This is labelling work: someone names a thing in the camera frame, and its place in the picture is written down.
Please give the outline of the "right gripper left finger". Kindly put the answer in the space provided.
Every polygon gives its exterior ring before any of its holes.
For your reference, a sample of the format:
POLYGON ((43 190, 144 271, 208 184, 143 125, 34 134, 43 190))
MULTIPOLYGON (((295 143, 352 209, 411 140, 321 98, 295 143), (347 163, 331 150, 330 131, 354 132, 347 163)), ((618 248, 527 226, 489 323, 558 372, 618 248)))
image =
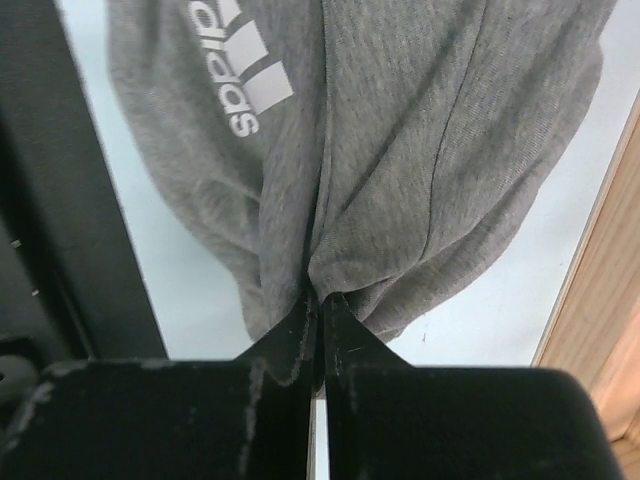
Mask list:
POLYGON ((304 479, 317 307, 233 360, 49 367, 1 444, 5 479, 304 479))

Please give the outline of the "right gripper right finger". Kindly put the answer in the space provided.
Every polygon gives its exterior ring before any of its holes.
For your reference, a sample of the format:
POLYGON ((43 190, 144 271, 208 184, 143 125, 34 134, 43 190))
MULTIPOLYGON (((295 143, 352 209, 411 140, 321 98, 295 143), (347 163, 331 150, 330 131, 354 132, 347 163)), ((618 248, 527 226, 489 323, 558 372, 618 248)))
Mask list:
POLYGON ((619 479, 600 418, 569 374, 415 367, 340 294, 322 306, 334 479, 619 479))

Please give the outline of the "grey t shirt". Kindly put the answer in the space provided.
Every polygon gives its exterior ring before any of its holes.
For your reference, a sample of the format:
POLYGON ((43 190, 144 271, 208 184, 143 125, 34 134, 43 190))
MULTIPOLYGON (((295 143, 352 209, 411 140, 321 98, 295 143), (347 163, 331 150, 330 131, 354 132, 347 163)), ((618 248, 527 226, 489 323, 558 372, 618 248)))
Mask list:
POLYGON ((249 336, 306 289, 383 341, 505 251, 590 107, 611 1, 111 1, 114 88, 249 336))

